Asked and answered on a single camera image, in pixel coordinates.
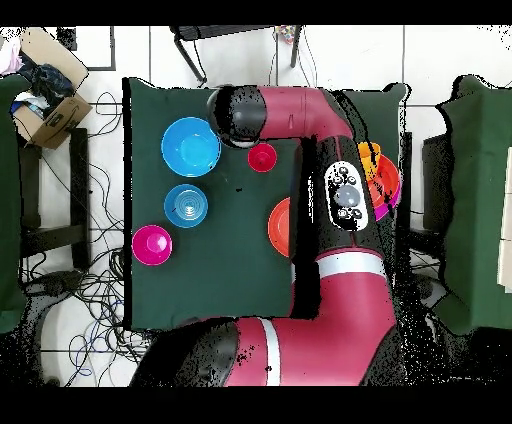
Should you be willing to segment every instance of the blue bowl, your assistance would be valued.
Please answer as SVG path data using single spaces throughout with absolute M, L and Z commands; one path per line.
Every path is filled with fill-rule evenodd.
M 192 228 L 205 218 L 208 201 L 196 186 L 180 184 L 165 197 L 164 211 L 167 219 L 177 227 Z
M 217 164 L 221 142 L 210 124 L 199 118 L 178 119 L 162 138 L 162 156 L 176 174 L 200 177 Z

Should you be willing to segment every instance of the magenta bowl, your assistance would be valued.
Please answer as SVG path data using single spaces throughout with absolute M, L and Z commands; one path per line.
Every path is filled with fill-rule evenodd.
M 132 252 L 144 265 L 163 264 L 172 252 L 171 236 L 158 225 L 146 225 L 133 235 Z

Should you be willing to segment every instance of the green cloth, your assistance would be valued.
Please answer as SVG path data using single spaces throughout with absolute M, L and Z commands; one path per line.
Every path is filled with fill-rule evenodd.
M 16 126 L 10 113 L 15 97 L 30 88 L 21 75 L 0 77 L 0 333 L 19 322 L 26 299 L 18 286 L 21 244 L 21 186 Z
M 456 98 L 440 106 L 455 158 L 444 272 L 453 294 L 435 312 L 455 334 L 512 329 L 512 294 L 497 284 L 512 92 L 487 88 L 474 76 L 462 78 L 457 88 Z
M 162 136 L 177 119 L 206 119 L 206 101 L 213 90 L 155 89 L 137 79 L 130 79 L 130 88 L 132 234 L 156 224 L 173 240 L 172 255 L 160 266 L 132 260 L 132 328 L 170 329 L 194 317 L 286 315 L 290 265 L 270 244 L 267 221 L 275 205 L 290 195 L 296 142 L 273 143 L 278 162 L 269 173 L 249 168 L 247 150 L 223 146 L 208 174 L 180 177 L 162 158 Z M 396 144 L 396 151 L 398 104 L 404 95 L 405 86 L 400 85 L 390 92 L 350 96 L 356 108 L 371 111 L 370 138 Z M 368 104 L 361 105 L 365 97 Z M 167 193 L 184 183 L 196 185 L 208 199 L 205 220 L 191 229 L 173 226 L 163 209 Z

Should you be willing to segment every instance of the table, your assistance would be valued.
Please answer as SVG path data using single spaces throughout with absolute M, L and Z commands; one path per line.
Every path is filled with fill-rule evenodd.
M 131 100 L 132 216 L 131 223 L 127 218 L 128 225 L 132 234 L 144 225 L 161 225 L 173 239 L 173 253 L 161 266 L 147 267 L 131 257 L 125 325 L 171 329 L 194 317 L 287 315 L 290 265 L 271 246 L 267 220 L 274 206 L 289 196 L 296 142 L 274 143 L 278 162 L 266 174 L 249 168 L 246 150 L 223 146 L 210 173 L 180 177 L 161 156 L 162 136 L 177 119 L 205 119 L 212 90 L 156 89 L 130 78 L 123 81 L 123 91 L 125 99 Z M 370 138 L 379 140 L 383 152 L 392 152 L 388 155 L 395 164 L 398 105 L 405 93 L 402 84 L 384 92 L 347 92 L 363 115 Z M 163 210 L 169 190 L 182 183 L 199 187 L 209 202 L 207 217 L 192 229 L 174 227 Z M 389 217 L 382 220 L 383 231 L 391 223 Z

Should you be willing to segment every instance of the red cup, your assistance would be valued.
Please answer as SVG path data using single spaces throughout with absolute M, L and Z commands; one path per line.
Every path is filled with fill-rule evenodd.
M 277 152 L 268 143 L 260 143 L 249 150 L 249 166 L 256 172 L 268 172 L 277 162 Z

